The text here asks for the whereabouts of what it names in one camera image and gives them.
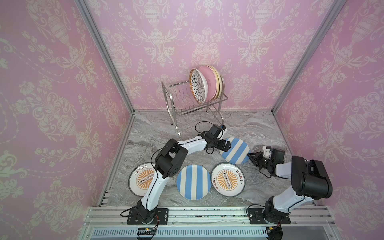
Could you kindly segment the blue striped plate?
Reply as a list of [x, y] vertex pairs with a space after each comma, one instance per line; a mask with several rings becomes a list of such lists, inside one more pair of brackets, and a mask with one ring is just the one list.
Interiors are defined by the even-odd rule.
[[245, 164], [248, 160], [248, 154], [251, 152], [246, 142], [239, 138], [227, 138], [231, 142], [231, 148], [227, 151], [219, 151], [222, 158], [234, 165]]
[[200, 165], [186, 166], [178, 174], [178, 192], [187, 200], [195, 201], [204, 198], [211, 187], [210, 173]]

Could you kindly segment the yellow bear plate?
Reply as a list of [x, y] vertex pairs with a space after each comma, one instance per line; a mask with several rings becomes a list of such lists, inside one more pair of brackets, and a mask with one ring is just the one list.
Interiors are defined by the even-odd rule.
[[214, 100], [218, 99], [218, 93], [219, 93], [219, 76], [217, 74], [217, 69], [213, 66], [211, 66], [211, 68], [213, 69], [213, 71], [215, 72], [216, 74], [216, 80], [217, 80], [217, 92], [216, 92], [216, 95], [215, 95], [215, 98]]

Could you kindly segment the cream beige plate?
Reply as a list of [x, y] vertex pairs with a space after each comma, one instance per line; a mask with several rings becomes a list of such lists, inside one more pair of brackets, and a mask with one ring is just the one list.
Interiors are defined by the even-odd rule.
[[224, 86], [224, 79], [223, 79], [221, 73], [219, 71], [217, 71], [217, 74], [219, 76], [219, 93], [218, 93], [218, 98], [220, 98], [225, 86]]

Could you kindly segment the pink bear plate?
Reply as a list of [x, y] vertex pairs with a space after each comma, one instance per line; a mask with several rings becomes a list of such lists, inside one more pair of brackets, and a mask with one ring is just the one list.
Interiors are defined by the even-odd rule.
[[208, 85], [208, 93], [206, 102], [212, 101], [215, 98], [216, 92], [217, 92], [217, 80], [216, 80], [216, 74], [211, 68], [211, 66], [205, 65], [198, 68], [198, 70], [203, 74], [207, 81]]

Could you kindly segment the brown rim petal pattern plate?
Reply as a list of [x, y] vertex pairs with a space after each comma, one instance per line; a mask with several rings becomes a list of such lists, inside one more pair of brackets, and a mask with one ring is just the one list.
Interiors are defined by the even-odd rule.
[[208, 96], [208, 83], [204, 75], [198, 69], [191, 69], [189, 83], [192, 94], [199, 104], [203, 104]]

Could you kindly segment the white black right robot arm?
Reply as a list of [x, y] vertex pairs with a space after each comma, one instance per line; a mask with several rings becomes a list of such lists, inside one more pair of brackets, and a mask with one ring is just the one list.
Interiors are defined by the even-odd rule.
[[270, 197], [264, 205], [263, 218], [268, 223], [282, 222], [291, 211], [304, 203], [328, 199], [333, 186], [324, 163], [292, 156], [285, 163], [286, 152], [272, 147], [262, 147], [262, 151], [247, 156], [258, 170], [265, 169], [271, 177], [287, 179], [291, 186], [278, 196]]

